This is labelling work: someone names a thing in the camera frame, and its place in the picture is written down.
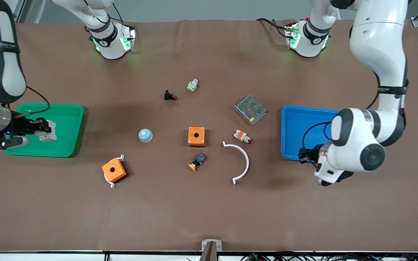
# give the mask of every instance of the orange square block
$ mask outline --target orange square block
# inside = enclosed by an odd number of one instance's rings
[[[127,175],[127,172],[123,168],[122,162],[119,159],[113,159],[110,162],[103,165],[103,172],[106,174],[109,182],[116,182]]]
[[[204,147],[206,138],[206,129],[204,127],[188,128],[188,145],[191,147]]]

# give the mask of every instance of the green tray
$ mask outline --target green tray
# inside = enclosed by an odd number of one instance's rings
[[[30,111],[40,111],[46,108],[46,104],[24,103],[17,108],[17,111],[24,114]],[[83,109],[80,105],[74,104],[51,104],[51,108],[45,112],[27,116],[35,120],[43,117],[56,123],[57,140],[42,142],[37,135],[27,135],[30,143],[24,147],[12,150],[5,150],[7,155],[17,156],[38,156],[38,157],[70,157],[77,144],[78,133],[83,119]]]

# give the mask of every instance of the blue tray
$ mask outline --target blue tray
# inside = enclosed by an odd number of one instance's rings
[[[302,147],[302,136],[310,126],[320,122],[331,121],[338,113],[334,109],[318,109],[302,106],[285,106],[282,109],[282,155],[289,160],[299,160],[298,152]],[[317,144],[326,143],[329,140],[323,134],[323,125],[312,128],[304,143],[312,149]],[[326,129],[330,137],[330,124]]]

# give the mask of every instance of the white curved handle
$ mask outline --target white curved handle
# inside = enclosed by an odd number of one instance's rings
[[[249,168],[249,158],[247,157],[247,153],[241,147],[236,146],[236,145],[233,145],[233,144],[225,144],[224,141],[222,141],[222,144],[224,145],[224,148],[225,147],[234,147],[235,149],[241,151],[241,153],[243,154],[244,158],[246,159],[246,168],[244,169],[243,173],[241,175],[237,176],[237,177],[232,178],[233,184],[234,185],[237,185],[237,180],[239,180],[242,177],[244,177],[244,175],[247,172],[247,169]]]

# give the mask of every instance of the table surface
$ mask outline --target table surface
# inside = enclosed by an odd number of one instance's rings
[[[18,24],[28,85],[84,106],[87,119],[76,157],[0,154],[0,250],[192,250],[216,238],[224,250],[418,251],[418,28],[407,24],[403,36],[408,126],[381,168],[324,188],[312,166],[280,153],[283,106],[373,99],[375,76],[349,49],[351,25],[337,21],[327,48],[302,58],[261,22],[138,24],[134,53],[108,61],[83,25]],[[164,101],[165,90],[180,99]],[[252,127],[233,109],[249,94],[268,110]],[[27,92],[22,102],[42,101]],[[205,148],[187,146],[190,126],[207,129]],[[148,144],[142,128],[154,133]],[[234,140],[236,129],[253,144]],[[245,160],[222,141],[250,158],[236,186]],[[208,158],[193,172],[199,152]],[[110,189],[101,165],[120,154],[130,176]]]

